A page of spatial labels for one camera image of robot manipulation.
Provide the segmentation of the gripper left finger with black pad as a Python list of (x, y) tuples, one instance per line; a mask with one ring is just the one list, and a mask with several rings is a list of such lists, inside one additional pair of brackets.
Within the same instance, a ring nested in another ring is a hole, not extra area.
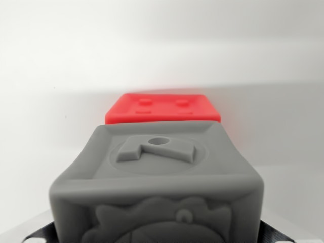
[(50, 210), (1, 234), (1, 242), (58, 242)]

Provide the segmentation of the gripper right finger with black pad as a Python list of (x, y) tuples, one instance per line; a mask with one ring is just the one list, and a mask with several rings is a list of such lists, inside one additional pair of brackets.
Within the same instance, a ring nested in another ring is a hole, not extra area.
[(257, 242), (323, 242), (323, 240), (275, 212), (262, 209)]

